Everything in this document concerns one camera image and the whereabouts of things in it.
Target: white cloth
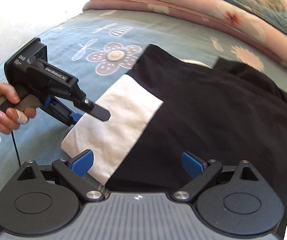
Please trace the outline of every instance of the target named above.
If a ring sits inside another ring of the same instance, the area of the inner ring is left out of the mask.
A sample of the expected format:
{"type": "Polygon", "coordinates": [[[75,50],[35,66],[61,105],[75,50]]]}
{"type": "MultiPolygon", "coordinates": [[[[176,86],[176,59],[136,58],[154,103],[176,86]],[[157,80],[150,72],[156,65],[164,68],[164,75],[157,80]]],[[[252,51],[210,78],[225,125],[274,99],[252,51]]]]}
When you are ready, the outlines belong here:
{"type": "Polygon", "coordinates": [[[96,102],[110,111],[109,121],[84,114],[61,148],[70,157],[91,149],[94,164],[88,173],[105,185],[162,103],[132,77],[123,75],[96,102]]]}

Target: folded garment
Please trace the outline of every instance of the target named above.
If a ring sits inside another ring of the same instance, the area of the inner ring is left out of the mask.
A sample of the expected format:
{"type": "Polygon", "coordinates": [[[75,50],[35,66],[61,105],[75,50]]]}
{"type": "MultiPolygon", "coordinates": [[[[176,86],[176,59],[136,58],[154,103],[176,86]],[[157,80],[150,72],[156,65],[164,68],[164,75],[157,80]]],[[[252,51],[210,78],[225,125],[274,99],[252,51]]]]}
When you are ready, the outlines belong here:
{"type": "Polygon", "coordinates": [[[101,122],[83,115],[62,142],[71,157],[92,149],[89,174],[109,190],[173,193],[191,180],[190,151],[224,165],[250,161],[285,205],[287,94],[248,65],[219,59],[214,69],[189,64],[150,45],[97,104],[101,122]]]}

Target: pink flower print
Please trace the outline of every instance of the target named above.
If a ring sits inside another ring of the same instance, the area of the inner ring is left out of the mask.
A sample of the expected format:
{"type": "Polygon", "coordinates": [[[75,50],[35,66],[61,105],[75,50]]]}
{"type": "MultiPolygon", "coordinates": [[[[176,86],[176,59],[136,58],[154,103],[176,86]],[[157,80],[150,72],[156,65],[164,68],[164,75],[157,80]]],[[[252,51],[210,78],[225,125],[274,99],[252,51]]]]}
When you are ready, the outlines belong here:
{"type": "Polygon", "coordinates": [[[119,67],[131,69],[138,59],[133,54],[141,51],[141,47],[137,45],[124,47],[119,42],[110,42],[104,46],[103,51],[93,52],[86,59],[89,62],[100,62],[95,71],[99,75],[106,76],[115,73],[119,67]]]}
{"type": "Polygon", "coordinates": [[[242,23],[241,17],[237,12],[226,11],[224,18],[231,25],[240,25],[242,23]]]}
{"type": "Polygon", "coordinates": [[[231,52],[236,55],[237,58],[241,59],[243,63],[253,67],[254,69],[262,72],[264,70],[264,65],[259,57],[250,52],[248,49],[242,47],[234,46],[231,52]]]}

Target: black t-shirt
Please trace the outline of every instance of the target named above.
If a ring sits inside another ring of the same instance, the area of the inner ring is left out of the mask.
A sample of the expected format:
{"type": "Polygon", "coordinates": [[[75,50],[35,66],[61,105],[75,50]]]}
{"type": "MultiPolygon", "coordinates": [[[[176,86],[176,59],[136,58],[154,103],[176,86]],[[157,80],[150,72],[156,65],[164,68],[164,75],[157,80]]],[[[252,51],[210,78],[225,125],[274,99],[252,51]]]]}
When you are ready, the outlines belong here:
{"type": "Polygon", "coordinates": [[[284,203],[287,224],[287,94],[248,65],[219,59],[214,69],[188,64],[150,45],[128,72],[163,101],[112,174],[113,191],[173,193],[191,180],[190,151],[223,165],[250,161],[284,203]]]}

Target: blue gripper pad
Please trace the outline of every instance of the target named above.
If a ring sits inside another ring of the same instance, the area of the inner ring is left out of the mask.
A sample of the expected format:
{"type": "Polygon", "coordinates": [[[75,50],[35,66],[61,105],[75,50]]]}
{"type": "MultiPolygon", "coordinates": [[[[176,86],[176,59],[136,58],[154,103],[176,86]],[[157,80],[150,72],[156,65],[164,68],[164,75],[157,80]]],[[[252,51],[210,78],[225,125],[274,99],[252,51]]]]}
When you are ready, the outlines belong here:
{"type": "Polygon", "coordinates": [[[193,179],[204,171],[202,163],[192,158],[186,152],[182,153],[182,166],[193,179]]]}
{"type": "Polygon", "coordinates": [[[85,150],[76,157],[69,160],[70,169],[78,176],[83,177],[94,163],[92,150],[85,150]]]}
{"type": "Polygon", "coordinates": [[[71,114],[70,114],[70,117],[71,117],[75,122],[78,122],[79,119],[82,117],[82,114],[79,114],[79,113],[71,113],[71,114]]]}

